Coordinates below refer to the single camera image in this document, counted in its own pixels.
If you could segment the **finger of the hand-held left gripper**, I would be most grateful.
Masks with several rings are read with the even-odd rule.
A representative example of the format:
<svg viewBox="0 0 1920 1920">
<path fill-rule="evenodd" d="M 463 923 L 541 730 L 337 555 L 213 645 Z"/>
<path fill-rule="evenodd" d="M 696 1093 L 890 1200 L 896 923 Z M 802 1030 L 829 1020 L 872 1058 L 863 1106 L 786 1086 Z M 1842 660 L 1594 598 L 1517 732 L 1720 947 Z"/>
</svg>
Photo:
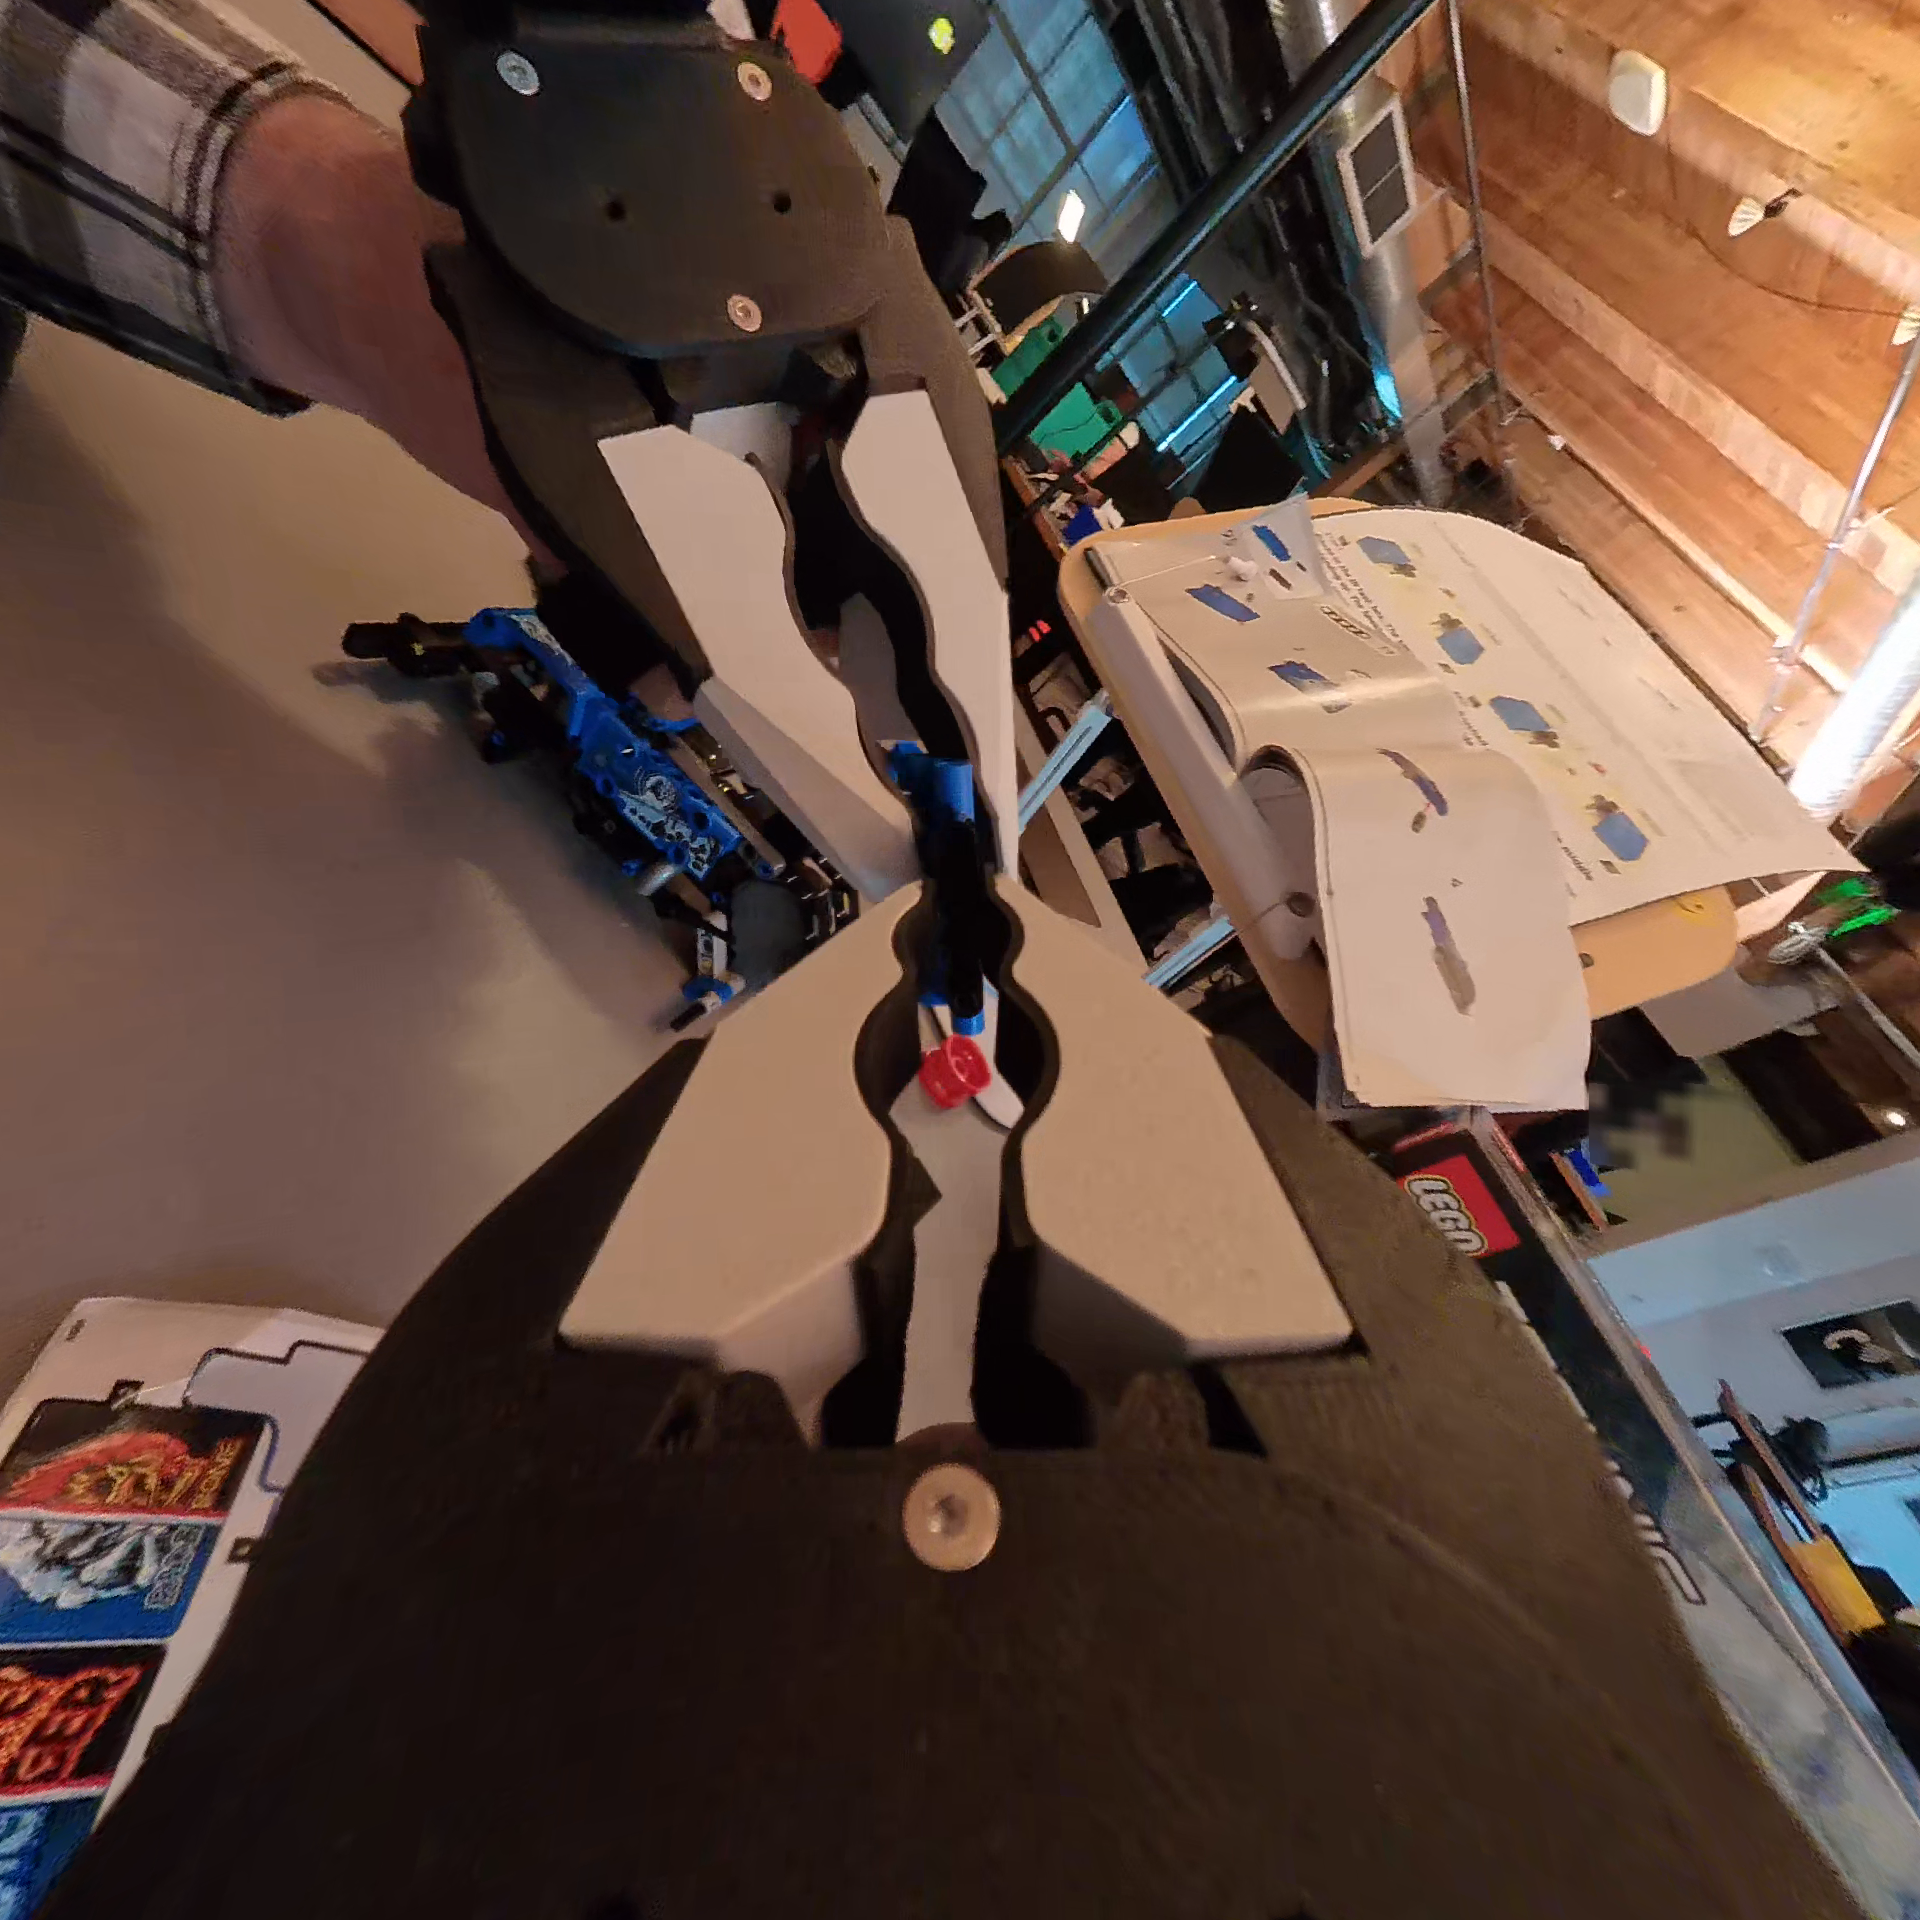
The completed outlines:
<svg viewBox="0 0 1920 1920">
<path fill-rule="evenodd" d="M 917 659 L 965 740 L 999 872 L 1018 881 L 1020 770 L 1005 590 L 927 392 L 864 400 L 840 454 L 844 501 L 917 595 Z"/>
<path fill-rule="evenodd" d="M 905 805 L 874 770 L 855 701 L 800 625 L 791 529 L 767 475 L 674 426 L 599 450 L 705 660 L 693 692 L 705 726 L 863 901 L 914 883 Z"/>
</svg>

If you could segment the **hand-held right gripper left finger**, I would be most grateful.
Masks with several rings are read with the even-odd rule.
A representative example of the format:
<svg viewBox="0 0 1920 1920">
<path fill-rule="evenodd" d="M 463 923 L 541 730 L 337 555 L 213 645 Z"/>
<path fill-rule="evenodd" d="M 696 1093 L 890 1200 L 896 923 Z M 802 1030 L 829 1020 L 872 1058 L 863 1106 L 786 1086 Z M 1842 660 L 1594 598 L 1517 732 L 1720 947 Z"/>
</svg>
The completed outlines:
<svg viewBox="0 0 1920 1920">
<path fill-rule="evenodd" d="M 928 1177 L 924 890 L 866 908 L 713 1029 L 561 1320 L 577 1350 L 772 1378 L 827 1444 L 891 1444 Z"/>
</svg>

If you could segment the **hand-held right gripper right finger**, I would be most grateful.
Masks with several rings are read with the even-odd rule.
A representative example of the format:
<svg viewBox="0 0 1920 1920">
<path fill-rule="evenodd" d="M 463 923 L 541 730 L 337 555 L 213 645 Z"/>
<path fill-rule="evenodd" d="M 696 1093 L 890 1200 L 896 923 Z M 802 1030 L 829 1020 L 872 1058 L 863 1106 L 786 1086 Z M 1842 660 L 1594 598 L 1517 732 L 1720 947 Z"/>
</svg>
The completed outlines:
<svg viewBox="0 0 1920 1920">
<path fill-rule="evenodd" d="M 1088 928 L 997 886 L 1001 1149 L 972 1404 L 992 1444 L 1088 1444 L 1146 1377 L 1353 1344 L 1210 1034 Z"/>
</svg>

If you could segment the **instruction booklet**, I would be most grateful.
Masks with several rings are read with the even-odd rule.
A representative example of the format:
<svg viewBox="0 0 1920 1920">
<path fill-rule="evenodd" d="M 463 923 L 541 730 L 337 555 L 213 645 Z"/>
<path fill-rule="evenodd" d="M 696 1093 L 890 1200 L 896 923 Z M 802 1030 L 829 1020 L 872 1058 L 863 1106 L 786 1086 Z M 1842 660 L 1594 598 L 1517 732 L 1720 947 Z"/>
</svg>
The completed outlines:
<svg viewBox="0 0 1920 1920">
<path fill-rule="evenodd" d="M 1329 590 L 1304 501 L 1082 541 L 1083 650 L 1281 1009 L 1371 1108 L 1586 1102 L 1594 1011 L 1543 795 Z"/>
</svg>

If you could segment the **blue printed curved panel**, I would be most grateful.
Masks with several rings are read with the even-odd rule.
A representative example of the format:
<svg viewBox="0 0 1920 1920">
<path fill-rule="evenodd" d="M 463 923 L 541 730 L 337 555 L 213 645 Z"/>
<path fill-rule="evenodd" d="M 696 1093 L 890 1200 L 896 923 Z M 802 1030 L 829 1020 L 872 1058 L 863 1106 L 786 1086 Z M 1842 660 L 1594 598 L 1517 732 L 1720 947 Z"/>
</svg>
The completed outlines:
<svg viewBox="0 0 1920 1920">
<path fill-rule="evenodd" d="M 898 740 L 884 760 L 914 828 L 922 872 L 920 1003 L 945 1011 L 955 1037 L 985 1041 L 999 909 L 972 764 L 928 754 L 917 740 Z"/>
</svg>

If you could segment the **person's left forearm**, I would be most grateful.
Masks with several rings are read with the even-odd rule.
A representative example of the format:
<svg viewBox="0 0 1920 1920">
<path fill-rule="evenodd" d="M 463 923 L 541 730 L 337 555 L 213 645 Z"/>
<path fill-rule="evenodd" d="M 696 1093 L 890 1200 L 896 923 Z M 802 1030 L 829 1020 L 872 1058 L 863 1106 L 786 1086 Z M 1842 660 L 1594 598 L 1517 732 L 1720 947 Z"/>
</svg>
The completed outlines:
<svg viewBox="0 0 1920 1920">
<path fill-rule="evenodd" d="M 347 99 L 211 3 L 3 4 L 3 292 L 266 416 L 213 283 L 234 144 L 271 108 Z"/>
</svg>

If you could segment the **grey desk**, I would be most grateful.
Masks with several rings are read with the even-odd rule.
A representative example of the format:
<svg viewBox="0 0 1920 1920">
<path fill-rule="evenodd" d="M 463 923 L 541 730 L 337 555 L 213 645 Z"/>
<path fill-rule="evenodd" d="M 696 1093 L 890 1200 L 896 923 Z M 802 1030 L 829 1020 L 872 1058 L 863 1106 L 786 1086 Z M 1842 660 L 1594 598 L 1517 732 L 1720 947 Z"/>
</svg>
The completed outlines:
<svg viewBox="0 0 1920 1920">
<path fill-rule="evenodd" d="M 340 656 L 524 601 L 522 541 L 40 323 L 3 454 L 4 1388 L 91 1297 L 383 1325 L 681 997 L 537 770 Z"/>
</svg>

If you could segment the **person's left hand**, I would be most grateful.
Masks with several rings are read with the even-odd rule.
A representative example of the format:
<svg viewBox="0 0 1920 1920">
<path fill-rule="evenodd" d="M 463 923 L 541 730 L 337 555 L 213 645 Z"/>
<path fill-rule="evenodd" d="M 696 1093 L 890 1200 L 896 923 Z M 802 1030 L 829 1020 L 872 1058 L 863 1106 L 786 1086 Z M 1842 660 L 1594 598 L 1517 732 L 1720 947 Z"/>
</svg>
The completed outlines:
<svg viewBox="0 0 1920 1920">
<path fill-rule="evenodd" d="M 465 352 L 426 253 L 465 235 L 415 182 L 397 138 L 300 92 L 258 109 L 215 189 L 211 285 L 234 363 L 264 388 L 365 420 L 511 523 L 540 578 L 557 557 L 489 459 Z"/>
</svg>

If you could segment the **dark toy set box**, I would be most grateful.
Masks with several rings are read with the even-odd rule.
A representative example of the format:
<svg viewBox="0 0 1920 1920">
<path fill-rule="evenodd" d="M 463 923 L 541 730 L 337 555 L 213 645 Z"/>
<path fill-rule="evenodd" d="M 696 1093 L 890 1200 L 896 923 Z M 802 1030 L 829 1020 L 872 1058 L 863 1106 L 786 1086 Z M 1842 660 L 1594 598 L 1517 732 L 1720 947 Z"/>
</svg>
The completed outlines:
<svg viewBox="0 0 1920 1920">
<path fill-rule="evenodd" d="M 1577 1404 L 1687 1641 L 1795 1813 L 1861 1884 L 1916 1867 L 1916 1770 L 1493 1121 L 1397 1145 L 1413 1205 L 1529 1321 Z"/>
</svg>

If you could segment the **white book stand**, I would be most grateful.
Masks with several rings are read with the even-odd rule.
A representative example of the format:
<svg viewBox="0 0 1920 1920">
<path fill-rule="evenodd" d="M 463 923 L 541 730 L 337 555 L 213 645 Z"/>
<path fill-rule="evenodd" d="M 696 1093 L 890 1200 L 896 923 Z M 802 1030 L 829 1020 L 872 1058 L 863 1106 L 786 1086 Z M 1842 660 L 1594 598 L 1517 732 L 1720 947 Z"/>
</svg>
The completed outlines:
<svg viewBox="0 0 1920 1920">
<path fill-rule="evenodd" d="M 1351 1105 L 1583 1108 L 1599 1018 L 1732 961 L 1781 788 L 1584 568 L 1292 498 L 1100 536 L 1061 590 Z"/>
</svg>

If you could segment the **black support pole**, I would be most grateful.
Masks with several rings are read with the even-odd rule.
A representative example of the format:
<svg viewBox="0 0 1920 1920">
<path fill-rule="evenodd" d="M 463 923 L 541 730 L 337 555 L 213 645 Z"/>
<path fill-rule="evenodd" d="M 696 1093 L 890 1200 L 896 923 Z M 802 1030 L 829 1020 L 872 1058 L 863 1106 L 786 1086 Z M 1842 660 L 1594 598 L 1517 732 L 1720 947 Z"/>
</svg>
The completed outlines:
<svg viewBox="0 0 1920 1920">
<path fill-rule="evenodd" d="M 1095 302 L 1064 345 L 1021 385 L 997 416 L 997 452 L 1032 441 L 1041 420 L 1124 344 L 1191 258 L 1234 221 L 1269 181 L 1319 134 L 1335 108 L 1371 78 L 1381 59 L 1434 10 L 1434 3 L 1371 3 L 1307 62 L 1276 115 L 1237 158 L 1204 181 Z"/>
</svg>

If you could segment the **large printed instruction sheet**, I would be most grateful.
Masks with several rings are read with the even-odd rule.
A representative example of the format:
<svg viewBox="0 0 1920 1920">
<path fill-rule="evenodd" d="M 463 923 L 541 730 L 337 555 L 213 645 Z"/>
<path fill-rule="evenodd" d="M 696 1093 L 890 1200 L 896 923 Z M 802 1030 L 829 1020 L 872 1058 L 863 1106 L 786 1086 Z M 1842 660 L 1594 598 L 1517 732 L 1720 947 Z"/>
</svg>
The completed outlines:
<svg viewBox="0 0 1920 1920">
<path fill-rule="evenodd" d="M 1329 590 L 1543 795 L 1572 923 L 1857 873 L 1767 760 L 1579 563 L 1464 512 L 1315 515 Z"/>
</svg>

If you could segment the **colourful sticker sheet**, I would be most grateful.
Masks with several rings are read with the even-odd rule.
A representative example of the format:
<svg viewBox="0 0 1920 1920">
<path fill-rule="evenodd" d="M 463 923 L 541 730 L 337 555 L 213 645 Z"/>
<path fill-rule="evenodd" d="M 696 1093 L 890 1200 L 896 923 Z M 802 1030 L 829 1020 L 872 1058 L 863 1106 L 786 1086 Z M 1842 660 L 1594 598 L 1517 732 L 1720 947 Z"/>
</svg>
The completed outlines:
<svg viewBox="0 0 1920 1920">
<path fill-rule="evenodd" d="M 3 1418 L 3 1916 L 36 1916 L 178 1715 L 383 1337 L 88 1299 Z"/>
</svg>

